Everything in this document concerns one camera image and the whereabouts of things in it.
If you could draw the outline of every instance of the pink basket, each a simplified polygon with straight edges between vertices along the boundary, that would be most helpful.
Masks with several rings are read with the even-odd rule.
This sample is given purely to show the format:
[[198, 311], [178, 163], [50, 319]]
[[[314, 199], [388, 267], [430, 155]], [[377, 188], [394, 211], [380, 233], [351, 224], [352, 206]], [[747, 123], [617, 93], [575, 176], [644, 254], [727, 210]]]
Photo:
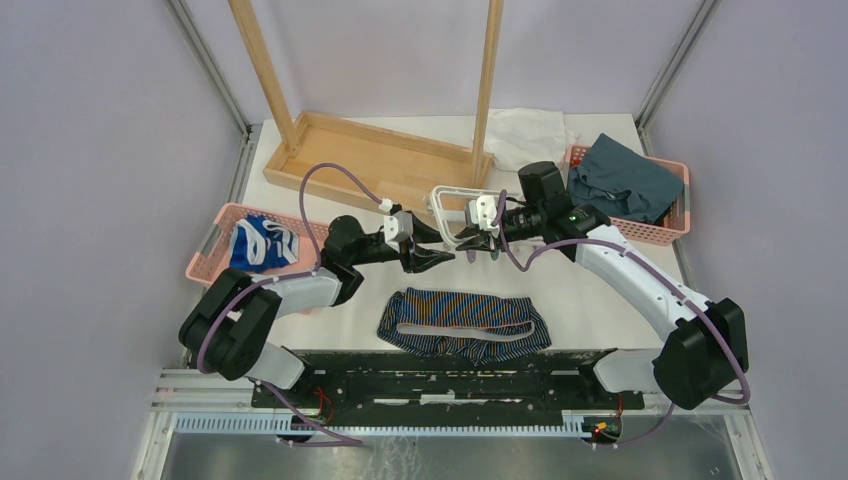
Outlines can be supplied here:
[[[589, 152], [590, 148], [585, 145], [568, 147], [565, 158], [568, 159], [569, 168], [580, 165], [583, 156]], [[612, 223], [621, 230], [625, 237], [631, 240], [653, 243], [654, 245], [671, 245], [671, 242], [689, 231], [689, 169], [679, 162], [653, 157], [645, 158], [664, 167], [683, 180], [683, 193], [671, 204], [671, 210], [663, 219], [662, 227], [620, 218], [613, 218]]]
[[[317, 252], [312, 247], [312, 242], [309, 240], [309, 234], [306, 233], [303, 220], [268, 210], [246, 207], [238, 203], [228, 203], [221, 207], [221, 211], [215, 217], [218, 238], [215, 240], [211, 249], [204, 248], [204, 251], [208, 250], [208, 254], [204, 254], [203, 252], [196, 252], [194, 254], [186, 269], [186, 277], [195, 282], [202, 283], [207, 287], [212, 285], [212, 282], [218, 278], [218, 275], [230, 266], [230, 237], [233, 235], [233, 228], [235, 228], [236, 222], [247, 217], [248, 214], [263, 215], [275, 222], [280, 222], [300, 236], [297, 262], [285, 268], [267, 270], [262, 272], [263, 274], [277, 275], [286, 272], [299, 272], [308, 270], [315, 264]], [[327, 225], [314, 222], [309, 222], [309, 225], [312, 227], [312, 233], [315, 235], [315, 239], [318, 240], [318, 247], [323, 247], [328, 233]]]

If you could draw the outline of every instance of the blue cloth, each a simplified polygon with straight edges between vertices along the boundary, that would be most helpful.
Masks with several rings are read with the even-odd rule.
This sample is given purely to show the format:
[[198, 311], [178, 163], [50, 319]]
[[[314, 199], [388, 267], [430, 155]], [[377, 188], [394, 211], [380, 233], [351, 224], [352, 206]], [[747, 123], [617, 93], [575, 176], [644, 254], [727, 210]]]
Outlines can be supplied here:
[[280, 223], [248, 215], [236, 223], [230, 237], [230, 267], [263, 272], [297, 261], [299, 238]]
[[[410, 330], [432, 333], [403, 333]], [[455, 354], [474, 365], [518, 358], [551, 346], [547, 325], [529, 298], [414, 288], [392, 295], [377, 336], [420, 357]]]
[[589, 204], [609, 215], [654, 224], [683, 192], [683, 180], [601, 134], [580, 165], [568, 172], [575, 205]]

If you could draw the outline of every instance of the dark striped garment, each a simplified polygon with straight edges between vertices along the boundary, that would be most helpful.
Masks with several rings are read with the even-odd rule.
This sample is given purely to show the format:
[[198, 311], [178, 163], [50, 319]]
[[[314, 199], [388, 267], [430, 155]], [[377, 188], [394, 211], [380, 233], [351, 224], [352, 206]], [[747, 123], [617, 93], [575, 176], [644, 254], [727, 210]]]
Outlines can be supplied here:
[[421, 357], [462, 355], [475, 366], [551, 346], [545, 321], [529, 298], [414, 288], [392, 295], [377, 336]]

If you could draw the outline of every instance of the laundry basket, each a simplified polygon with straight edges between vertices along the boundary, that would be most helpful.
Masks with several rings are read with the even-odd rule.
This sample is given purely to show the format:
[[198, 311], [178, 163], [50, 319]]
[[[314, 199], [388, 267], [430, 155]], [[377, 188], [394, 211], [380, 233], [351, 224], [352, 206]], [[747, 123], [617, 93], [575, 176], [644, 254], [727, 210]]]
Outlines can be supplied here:
[[[589, 152], [586, 145], [571, 145], [565, 152], [569, 168], [580, 165], [583, 156]], [[689, 231], [689, 169], [686, 165], [671, 160], [645, 157], [657, 165], [665, 168], [683, 180], [683, 193], [671, 204], [671, 210], [663, 218], [661, 227], [647, 223], [633, 222], [621, 218], [612, 218], [612, 223], [625, 237], [640, 242], [653, 243], [654, 245], [671, 245], [671, 242], [682, 237]]]
[[[188, 264], [186, 277], [207, 287], [212, 285], [218, 275], [230, 266], [230, 237], [232, 237], [236, 222], [250, 214], [263, 215], [265, 218], [279, 222], [300, 236], [297, 262], [284, 268], [266, 270], [262, 272], [263, 274], [278, 275], [287, 272], [300, 272], [308, 270], [315, 264], [318, 252], [315, 251], [312, 242], [309, 240], [309, 234], [306, 233], [303, 220], [238, 203], [228, 203], [221, 207], [221, 211], [215, 217], [215, 231], [209, 242], [204, 245], [202, 251], [194, 254]], [[309, 225], [312, 227], [315, 239], [318, 240], [318, 247], [323, 247], [328, 233], [327, 225], [315, 222], [309, 222]]]

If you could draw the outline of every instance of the dark gray cloth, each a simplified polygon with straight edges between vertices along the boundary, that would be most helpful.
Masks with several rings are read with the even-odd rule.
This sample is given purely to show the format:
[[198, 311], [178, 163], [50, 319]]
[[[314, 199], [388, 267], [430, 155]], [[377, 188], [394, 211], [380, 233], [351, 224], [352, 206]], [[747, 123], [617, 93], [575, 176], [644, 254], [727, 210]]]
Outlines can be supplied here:
[[568, 172], [575, 205], [590, 204], [625, 220], [654, 223], [683, 192], [683, 180], [601, 134]]

